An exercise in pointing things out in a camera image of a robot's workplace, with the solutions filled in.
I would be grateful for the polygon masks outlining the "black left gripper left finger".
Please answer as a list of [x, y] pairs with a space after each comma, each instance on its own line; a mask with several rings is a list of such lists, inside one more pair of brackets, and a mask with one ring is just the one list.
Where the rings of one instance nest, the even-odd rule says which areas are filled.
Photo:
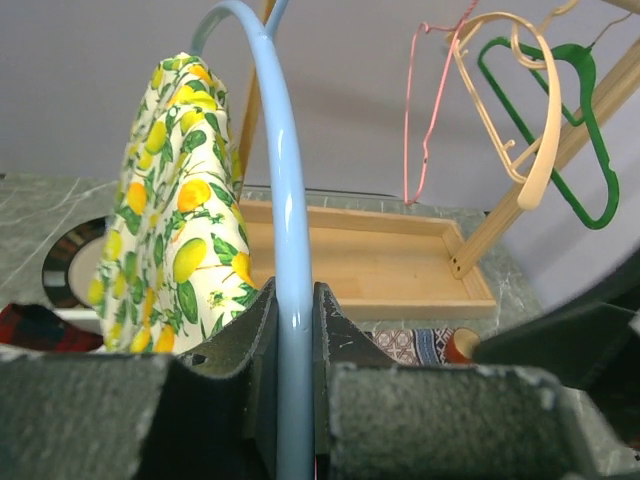
[[273, 282], [179, 355], [5, 353], [5, 479], [270, 479]]

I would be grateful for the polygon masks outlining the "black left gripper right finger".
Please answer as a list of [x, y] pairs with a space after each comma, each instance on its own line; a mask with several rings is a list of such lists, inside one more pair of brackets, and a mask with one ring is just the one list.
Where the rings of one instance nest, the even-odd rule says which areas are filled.
[[548, 371], [402, 366], [314, 292], [322, 479], [595, 479], [568, 391]]

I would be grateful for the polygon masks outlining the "blue plastic hanger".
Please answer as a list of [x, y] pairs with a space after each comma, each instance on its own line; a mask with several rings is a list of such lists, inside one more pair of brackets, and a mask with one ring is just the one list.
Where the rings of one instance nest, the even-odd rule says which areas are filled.
[[233, 15], [254, 58], [266, 128], [271, 176], [278, 301], [278, 410], [276, 476], [314, 478], [312, 368], [313, 282], [310, 236], [300, 150], [285, 78], [273, 37], [286, 2], [267, 21], [241, 1], [221, 1], [203, 18], [190, 52], [200, 55], [214, 28]]

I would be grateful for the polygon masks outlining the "red plaid skirt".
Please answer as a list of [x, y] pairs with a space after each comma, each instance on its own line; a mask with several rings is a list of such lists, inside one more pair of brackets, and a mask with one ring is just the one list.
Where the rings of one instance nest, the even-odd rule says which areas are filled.
[[90, 352], [103, 345], [103, 338], [42, 305], [10, 303], [1, 311], [1, 343], [43, 352]]

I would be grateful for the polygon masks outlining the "lemon print garment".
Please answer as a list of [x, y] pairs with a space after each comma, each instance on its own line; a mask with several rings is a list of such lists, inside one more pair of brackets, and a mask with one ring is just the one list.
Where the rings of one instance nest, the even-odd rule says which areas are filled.
[[242, 184], [226, 87], [198, 56], [162, 60], [88, 287], [107, 351], [180, 354], [246, 310], [257, 287]]

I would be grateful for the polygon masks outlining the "green velvet hanger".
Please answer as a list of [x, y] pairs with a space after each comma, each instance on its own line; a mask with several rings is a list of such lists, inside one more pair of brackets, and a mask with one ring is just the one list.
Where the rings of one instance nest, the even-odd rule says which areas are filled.
[[[477, 65], [524, 140], [529, 145], [532, 145], [535, 141], [534, 135], [486, 63], [485, 57], [487, 53], [497, 46], [509, 48], [511, 46], [511, 40], [504, 36], [498, 36], [488, 41], [480, 50]], [[551, 172], [551, 181], [586, 228], [590, 230], [601, 230], [610, 224], [617, 212], [620, 187], [618, 176], [611, 168], [609, 152], [601, 134], [601, 121], [597, 118], [595, 112], [593, 99], [596, 89], [596, 63], [592, 56], [592, 49], [592, 45], [584, 47], [575, 43], [566, 43], [553, 47], [551, 53], [554, 60], [569, 64], [574, 69], [578, 78], [580, 111], [572, 113], [566, 106], [562, 106], [561, 112], [570, 126], [584, 126], [586, 128], [588, 139], [591, 142], [596, 160], [606, 183], [607, 201], [602, 214], [594, 218], [587, 212], [583, 204], [565, 183], [558, 169], [554, 169]]]

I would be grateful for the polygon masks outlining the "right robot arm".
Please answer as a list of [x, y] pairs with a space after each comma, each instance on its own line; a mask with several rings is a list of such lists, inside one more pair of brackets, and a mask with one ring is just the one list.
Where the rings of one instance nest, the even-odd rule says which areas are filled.
[[475, 347], [479, 364], [537, 367], [585, 392], [624, 444], [639, 447], [639, 252], [565, 305]]

